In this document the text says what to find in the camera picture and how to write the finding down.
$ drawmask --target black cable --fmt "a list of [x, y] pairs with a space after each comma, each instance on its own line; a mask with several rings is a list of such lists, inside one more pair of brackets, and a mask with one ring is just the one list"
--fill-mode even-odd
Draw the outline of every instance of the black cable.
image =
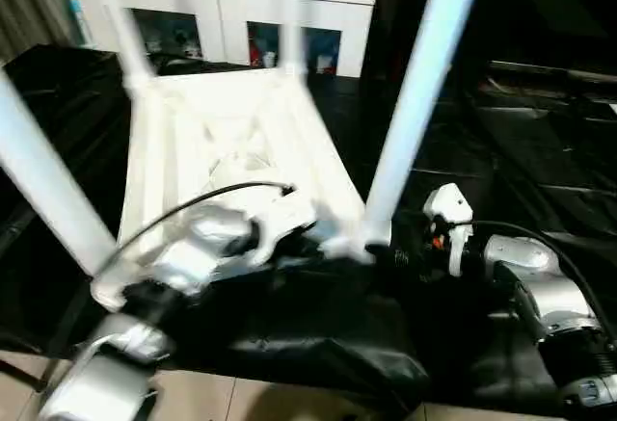
[[96, 278], [103, 275], [110, 267], [112, 267], [120, 258], [121, 254], [125, 252], [128, 248], [133, 246], [137, 240], [139, 240], [142, 236], [152, 230], [155, 226], [163, 223], [171, 216], [174, 216], [178, 212], [183, 211], [195, 204], [205, 201], [207, 199], [211, 199], [213, 197], [217, 197], [219, 195], [223, 195], [225, 193], [234, 192], [237, 190], [243, 190], [245, 188], [251, 187], [277, 187], [282, 190], [282, 194], [289, 195], [295, 189], [291, 185], [287, 185], [279, 182], [268, 182], [268, 181], [256, 181], [256, 182], [245, 182], [245, 183], [236, 183], [234, 185], [228, 185], [223, 188], [219, 188], [217, 190], [213, 190], [211, 192], [205, 193], [203, 195], [199, 195], [198, 197], [194, 197], [189, 199], [188, 201], [179, 204], [178, 206], [170, 209], [169, 211], [163, 213], [161, 216], [154, 219], [152, 222], [138, 230], [134, 235], [132, 235], [129, 239], [127, 239], [124, 243], [122, 243], [118, 248], [103, 262], [101, 267], [98, 269], [96, 276], [92, 279], [86, 281], [78, 290], [71, 302], [67, 307], [67, 311], [63, 315], [63, 318], [58, 326], [57, 331], [52, 336], [49, 345], [48, 354], [51, 356], [49, 362], [45, 366], [42, 376], [40, 377], [39, 384], [37, 387], [38, 392], [42, 392], [49, 384], [49, 380], [53, 375], [58, 363], [60, 362], [59, 355], [63, 351], [63, 349], [67, 346], [68, 340], [70, 338], [70, 334], [77, 323], [81, 315], [81, 311], [85, 308], [88, 303], [88, 298], [90, 296], [90, 283]]
[[470, 221], [470, 222], [457, 222], [457, 223], [448, 224], [449, 227], [455, 227], [455, 226], [461, 226], [461, 225], [472, 225], [472, 226], [485, 225], [485, 226], [494, 226], [494, 227], [499, 227], [499, 228], [508, 228], [511, 230], [516, 230], [528, 237], [536, 238], [540, 240], [542, 243], [544, 243], [547, 247], [553, 250], [557, 254], [557, 256], [568, 266], [570, 275], [574, 277], [572, 279], [578, 284], [578, 287], [581, 289], [582, 294], [585, 297], [585, 299], [589, 301], [589, 304], [591, 305], [591, 308], [596, 314], [596, 318], [598, 319], [600, 324], [603, 326], [604, 331], [606, 332], [606, 335], [608, 336], [610, 340], [610, 343], [613, 346], [617, 344], [616, 334], [613, 331], [612, 325], [610, 324], [608, 320], [608, 316], [606, 315], [606, 312], [604, 312], [604, 308], [600, 304], [600, 301], [598, 300], [598, 297], [596, 296], [596, 294], [591, 289], [591, 286], [587, 282], [587, 279], [585, 279], [585, 276], [582, 274], [580, 269], [577, 267], [577, 264], [574, 262], [574, 260], [572, 260], [568, 254], [566, 254], [560, 247], [558, 247], [549, 236], [539, 231], [532, 230], [532, 229], [526, 228], [521, 225], [511, 224], [509, 222], [502, 222], [502, 221]]

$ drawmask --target floor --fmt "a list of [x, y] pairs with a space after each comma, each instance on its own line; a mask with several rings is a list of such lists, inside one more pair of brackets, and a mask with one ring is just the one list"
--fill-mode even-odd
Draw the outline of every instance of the floor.
[[[0, 352], [0, 358], [40, 375], [42, 357]], [[187, 371], [163, 372], [165, 394], [151, 421], [373, 421], [374, 413], [336, 394], [309, 387], [271, 384]], [[38, 396], [28, 386], [0, 374], [0, 421], [36, 419]], [[540, 421], [522, 416], [426, 404], [406, 421]]]

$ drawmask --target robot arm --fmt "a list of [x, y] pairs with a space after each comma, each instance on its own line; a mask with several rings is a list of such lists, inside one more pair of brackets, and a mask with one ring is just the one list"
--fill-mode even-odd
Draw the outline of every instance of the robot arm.
[[557, 254], [532, 238], [474, 237], [471, 208], [453, 183], [431, 194], [424, 213], [432, 221], [433, 249], [449, 251], [451, 275], [483, 277], [510, 292], [567, 411], [588, 418], [616, 409], [613, 343], [578, 285], [560, 269]]
[[151, 378], [174, 351], [166, 323], [198, 303], [212, 281], [265, 268], [282, 237], [313, 223], [312, 206], [300, 192], [252, 219], [214, 204], [189, 211], [174, 239], [124, 288], [123, 307], [96, 329], [39, 419], [146, 419], [157, 394]]

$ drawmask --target gray curtain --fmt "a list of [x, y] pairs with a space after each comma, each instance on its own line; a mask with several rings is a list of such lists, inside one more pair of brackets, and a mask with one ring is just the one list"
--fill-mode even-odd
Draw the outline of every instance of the gray curtain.
[[80, 40], [69, 0], [0, 0], [0, 60], [8, 62], [38, 43]]

